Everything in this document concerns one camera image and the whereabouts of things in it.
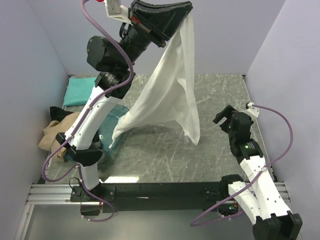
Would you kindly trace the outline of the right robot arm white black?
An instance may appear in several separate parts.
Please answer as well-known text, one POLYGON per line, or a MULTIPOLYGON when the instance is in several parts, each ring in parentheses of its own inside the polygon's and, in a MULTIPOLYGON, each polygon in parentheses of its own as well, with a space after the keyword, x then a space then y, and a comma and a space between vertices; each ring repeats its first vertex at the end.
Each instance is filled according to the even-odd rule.
POLYGON ((230 151, 246 174, 249 183, 236 175, 221 179, 219 193, 226 200, 234 199, 252 223, 256 240, 296 240, 303 225, 282 198, 268 170, 259 144, 251 137, 251 126, 259 116, 252 102, 244 111, 227 105, 213 122, 228 135, 230 151))

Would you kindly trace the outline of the white printed t shirt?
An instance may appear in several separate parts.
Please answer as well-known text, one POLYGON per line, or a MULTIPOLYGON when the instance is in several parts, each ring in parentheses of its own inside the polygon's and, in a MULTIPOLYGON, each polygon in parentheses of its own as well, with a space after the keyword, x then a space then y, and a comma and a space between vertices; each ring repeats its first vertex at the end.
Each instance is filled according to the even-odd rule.
POLYGON ((181 127, 190 141, 200 140, 200 119, 194 94, 195 33, 190 12, 169 41, 161 59, 133 107, 113 130, 115 141, 126 131, 144 125, 181 127))

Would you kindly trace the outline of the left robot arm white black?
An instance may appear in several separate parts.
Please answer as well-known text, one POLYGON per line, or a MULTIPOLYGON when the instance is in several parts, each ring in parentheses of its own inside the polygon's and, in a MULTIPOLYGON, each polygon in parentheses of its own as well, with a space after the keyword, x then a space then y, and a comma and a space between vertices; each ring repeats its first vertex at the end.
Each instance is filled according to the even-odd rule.
POLYGON ((132 109, 114 127, 112 140, 132 128, 157 124, 181 127, 194 144, 200 138, 194 96, 192 3, 135 0, 125 7, 117 0, 106 0, 104 5, 107 16, 121 22, 120 41, 92 21, 100 35, 88 41, 87 62, 98 76, 73 125, 56 137, 76 163, 84 186, 82 195, 88 201, 100 195, 98 162, 103 152, 95 146, 94 136, 129 91, 136 75, 134 64, 149 45, 164 48, 164 53, 132 109))

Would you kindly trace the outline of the beige t shirt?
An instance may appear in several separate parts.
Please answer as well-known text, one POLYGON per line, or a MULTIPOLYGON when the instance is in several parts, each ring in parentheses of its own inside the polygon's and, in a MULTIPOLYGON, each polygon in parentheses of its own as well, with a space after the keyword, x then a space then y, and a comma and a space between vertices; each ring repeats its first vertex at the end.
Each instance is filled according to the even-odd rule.
POLYGON ((42 132, 43 137, 38 144, 38 148, 47 152, 54 152, 60 146, 56 140, 58 133, 65 133, 75 123, 80 112, 73 112, 66 116, 61 122, 53 120, 46 126, 42 132))

